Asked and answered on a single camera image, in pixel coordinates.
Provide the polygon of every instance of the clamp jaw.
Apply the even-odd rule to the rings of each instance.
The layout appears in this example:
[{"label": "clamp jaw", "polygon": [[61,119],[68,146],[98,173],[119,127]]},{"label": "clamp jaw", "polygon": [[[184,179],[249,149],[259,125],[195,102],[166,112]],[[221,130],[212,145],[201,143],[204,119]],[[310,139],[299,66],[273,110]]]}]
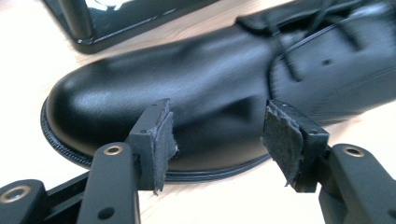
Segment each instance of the clamp jaw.
[{"label": "clamp jaw", "polygon": [[287,185],[315,192],[326,223],[395,223],[396,181],[367,150],[329,134],[291,105],[268,101],[262,142]]},{"label": "clamp jaw", "polygon": [[45,191],[38,180],[0,189],[0,223],[140,223],[138,190],[163,190],[177,152],[169,100],[150,105],[125,142],[100,147],[91,170]]}]

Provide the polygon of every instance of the metal rivet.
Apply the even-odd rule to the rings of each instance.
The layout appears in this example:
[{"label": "metal rivet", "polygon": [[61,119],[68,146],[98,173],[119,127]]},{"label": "metal rivet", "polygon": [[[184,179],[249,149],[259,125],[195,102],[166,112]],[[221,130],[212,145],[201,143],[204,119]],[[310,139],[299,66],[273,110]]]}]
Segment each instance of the metal rivet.
[{"label": "metal rivet", "polygon": [[344,148],[344,152],[346,154],[348,154],[349,156],[353,156],[353,157],[363,157],[364,156],[364,152],[362,152],[361,150],[359,150],[357,148],[346,147],[346,148]]},{"label": "metal rivet", "polygon": [[29,186],[25,186],[25,185],[17,186],[15,188],[9,189],[0,196],[0,202],[1,203],[16,202],[17,200],[26,196],[29,193],[30,189],[31,188]]},{"label": "metal rivet", "polygon": [[114,156],[122,152],[122,147],[120,146],[113,146],[113,147],[108,147],[105,149],[104,153],[108,156]]}]

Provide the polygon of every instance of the shoelace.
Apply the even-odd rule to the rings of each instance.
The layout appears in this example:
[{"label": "shoelace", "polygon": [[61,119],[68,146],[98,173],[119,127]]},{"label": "shoelace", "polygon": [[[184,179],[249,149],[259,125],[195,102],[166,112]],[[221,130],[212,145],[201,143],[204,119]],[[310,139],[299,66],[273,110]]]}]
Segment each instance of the shoelace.
[{"label": "shoelace", "polygon": [[[304,38],[307,38],[308,36],[314,34],[323,22],[327,22],[327,23],[333,24],[335,28],[340,30],[342,32],[342,34],[344,35],[344,37],[346,38],[346,40],[353,46],[353,48],[355,50],[363,49],[363,45],[359,41],[359,39],[353,34],[353,32],[351,32],[351,30],[349,28],[347,28],[343,24],[343,20],[345,18],[336,16],[336,15],[329,15],[329,8],[333,5],[333,3],[334,3],[334,0],[324,1],[323,6],[321,7],[320,11],[317,13],[315,18],[312,20],[312,23],[309,25],[308,30],[304,35]],[[303,77],[300,74],[298,74],[297,70],[294,68],[294,65],[290,59],[288,51],[287,51],[286,47],[284,46],[284,44],[282,43],[281,32],[280,32],[279,28],[276,25],[274,25],[272,22],[269,22],[269,20],[266,20],[266,21],[268,24],[268,29],[269,29],[272,37],[274,37],[275,41],[276,41],[276,48],[277,48],[276,56],[283,57],[285,65],[290,72],[291,78],[293,78],[297,82],[302,81]]]}]

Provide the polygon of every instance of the shoe upper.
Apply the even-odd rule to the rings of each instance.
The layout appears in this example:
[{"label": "shoe upper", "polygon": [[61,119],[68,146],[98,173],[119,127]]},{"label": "shoe upper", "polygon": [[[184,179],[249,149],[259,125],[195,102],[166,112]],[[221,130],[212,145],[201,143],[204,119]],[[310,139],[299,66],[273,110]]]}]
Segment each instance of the shoe upper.
[{"label": "shoe upper", "polygon": [[88,161],[100,146],[125,140],[146,106],[169,98],[179,148],[169,170],[222,170],[267,154],[260,142],[267,99],[323,125],[394,100],[390,2],[331,2],[292,2],[82,66],[49,94],[45,134],[58,151]]}]

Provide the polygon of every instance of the black leather shoe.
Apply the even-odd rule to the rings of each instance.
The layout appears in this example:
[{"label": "black leather shoe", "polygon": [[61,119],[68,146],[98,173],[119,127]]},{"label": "black leather shoe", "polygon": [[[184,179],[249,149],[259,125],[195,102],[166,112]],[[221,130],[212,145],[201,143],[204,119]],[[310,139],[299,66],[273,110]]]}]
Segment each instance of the black leather shoe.
[{"label": "black leather shoe", "polygon": [[167,181],[235,175],[268,158],[267,99],[326,125],[396,98],[394,1],[296,1],[235,25],[85,65],[61,79],[41,123],[52,146],[90,166],[151,102],[170,98],[179,153]]}]

